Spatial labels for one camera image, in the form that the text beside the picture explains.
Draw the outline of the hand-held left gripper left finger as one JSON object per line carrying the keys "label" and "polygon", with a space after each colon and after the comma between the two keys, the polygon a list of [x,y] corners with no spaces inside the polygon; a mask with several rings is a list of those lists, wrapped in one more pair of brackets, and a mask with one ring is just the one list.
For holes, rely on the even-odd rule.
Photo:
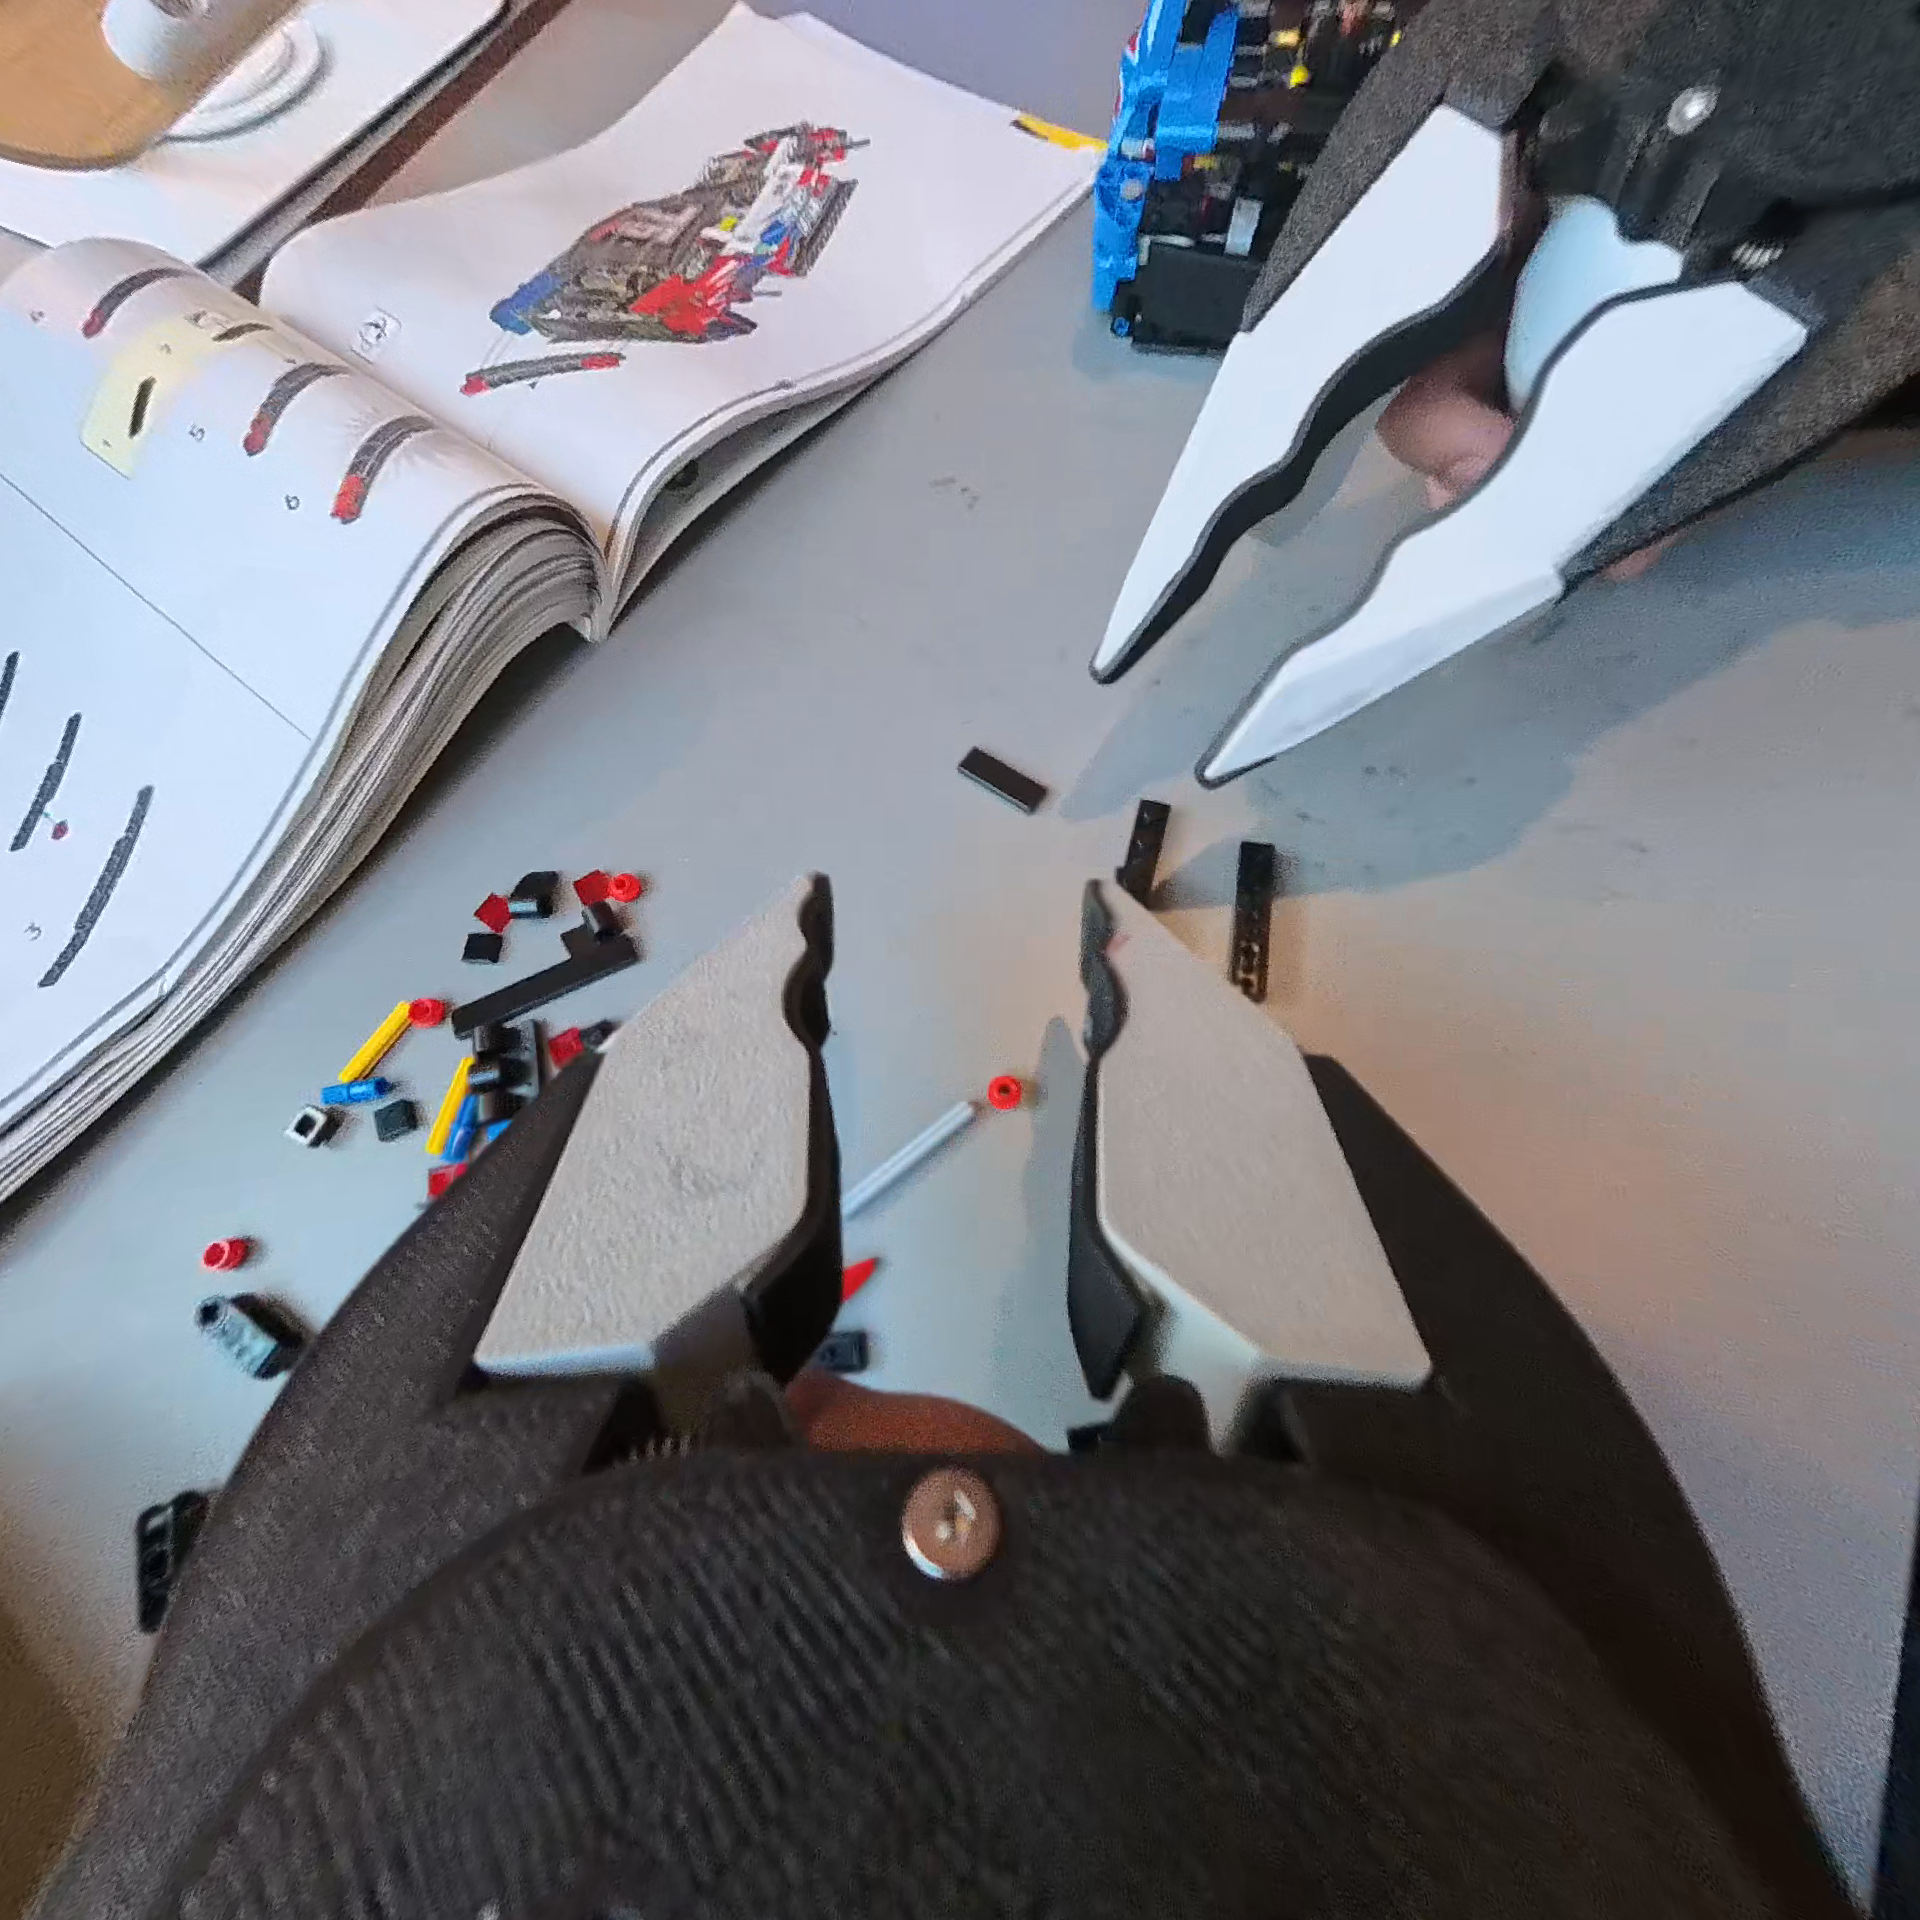
{"label": "hand-held left gripper left finger", "polygon": [[723,1292],[767,1372],[801,1367],[840,1300],[830,968],[832,884],[805,873],[587,1060],[487,1374],[645,1367]]}

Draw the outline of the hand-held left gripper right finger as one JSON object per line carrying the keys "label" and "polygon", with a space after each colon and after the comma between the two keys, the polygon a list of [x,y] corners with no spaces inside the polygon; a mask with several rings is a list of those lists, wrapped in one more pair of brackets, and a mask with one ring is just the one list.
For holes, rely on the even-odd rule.
{"label": "hand-held left gripper right finger", "polygon": [[1114,879],[1081,903],[1064,1306],[1093,1399],[1185,1380],[1217,1445],[1279,1384],[1433,1357],[1296,1039]]}

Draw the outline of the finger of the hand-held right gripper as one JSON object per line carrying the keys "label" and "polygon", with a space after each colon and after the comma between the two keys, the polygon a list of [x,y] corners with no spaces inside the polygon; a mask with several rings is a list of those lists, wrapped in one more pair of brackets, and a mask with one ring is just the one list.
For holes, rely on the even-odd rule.
{"label": "finger of the hand-held right gripper", "polygon": [[1502,241],[1504,135],[1440,105],[1225,349],[1093,653],[1097,682],[1192,607],[1349,421],[1465,329]]}
{"label": "finger of the hand-held right gripper", "polygon": [[1734,279],[1595,309],[1482,481],[1399,540],[1357,606],[1286,653],[1194,766],[1222,786],[1553,602],[1579,554],[1806,345]]}

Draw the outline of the person's right hand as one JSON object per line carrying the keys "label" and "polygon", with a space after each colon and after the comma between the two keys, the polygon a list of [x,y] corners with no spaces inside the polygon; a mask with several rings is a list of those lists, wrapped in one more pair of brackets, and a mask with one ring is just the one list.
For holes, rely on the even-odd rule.
{"label": "person's right hand", "polygon": [[1504,399],[1504,332],[1493,326],[1434,357],[1385,404],[1381,445],[1418,476],[1429,509],[1454,505],[1497,463],[1514,431]]}

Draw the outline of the black hinge brick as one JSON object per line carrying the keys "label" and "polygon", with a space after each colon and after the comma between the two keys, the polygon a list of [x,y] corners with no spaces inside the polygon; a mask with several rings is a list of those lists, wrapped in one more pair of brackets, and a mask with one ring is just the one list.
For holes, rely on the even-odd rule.
{"label": "black hinge brick", "polygon": [[511,1119],[544,1090],[544,1032],[533,1017],[481,1021],[471,1029],[466,1041],[471,1055],[466,1094],[472,1102],[477,1129],[487,1130]]}

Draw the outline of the toy brick car model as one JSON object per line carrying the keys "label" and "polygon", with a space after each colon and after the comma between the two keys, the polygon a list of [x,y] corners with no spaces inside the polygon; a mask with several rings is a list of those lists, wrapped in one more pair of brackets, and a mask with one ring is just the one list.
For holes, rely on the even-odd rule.
{"label": "toy brick car model", "polygon": [[1352,94],[1422,1],[1152,1],[1119,55],[1090,296],[1149,351],[1222,351]]}

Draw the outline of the grey axle rod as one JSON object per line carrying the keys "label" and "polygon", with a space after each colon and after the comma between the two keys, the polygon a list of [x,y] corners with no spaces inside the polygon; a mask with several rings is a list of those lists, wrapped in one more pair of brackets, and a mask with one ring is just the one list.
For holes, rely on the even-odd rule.
{"label": "grey axle rod", "polygon": [[872,1207],[890,1189],[901,1186],[913,1170],[936,1157],[947,1141],[965,1133],[978,1118],[978,1102],[966,1097],[950,1103],[931,1121],[920,1126],[894,1153],[881,1158],[875,1167],[863,1172],[840,1197],[840,1217],[851,1220]]}

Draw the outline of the black pin connector brick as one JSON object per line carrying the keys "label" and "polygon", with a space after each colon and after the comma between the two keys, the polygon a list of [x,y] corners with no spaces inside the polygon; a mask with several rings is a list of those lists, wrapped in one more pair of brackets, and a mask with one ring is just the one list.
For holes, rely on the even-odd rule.
{"label": "black pin connector brick", "polygon": [[250,1292],[209,1294],[194,1310],[195,1330],[254,1380],[293,1372],[309,1333],[275,1302]]}

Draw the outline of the open instruction booklet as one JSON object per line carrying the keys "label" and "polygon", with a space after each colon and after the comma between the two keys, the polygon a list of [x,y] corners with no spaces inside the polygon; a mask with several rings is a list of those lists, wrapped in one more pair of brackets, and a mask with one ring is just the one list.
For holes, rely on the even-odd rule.
{"label": "open instruction booklet", "polygon": [[3,271],[3,1197],[338,889],[544,632],[944,329],[1097,146],[734,5],[607,130]]}

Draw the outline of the wooden document stand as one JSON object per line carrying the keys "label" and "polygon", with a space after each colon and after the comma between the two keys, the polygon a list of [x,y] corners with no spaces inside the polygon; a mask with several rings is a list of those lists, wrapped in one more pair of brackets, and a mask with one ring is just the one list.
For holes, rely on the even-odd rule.
{"label": "wooden document stand", "polygon": [[239,273],[497,48],[504,1],[3,1],[3,271],[125,238]]}

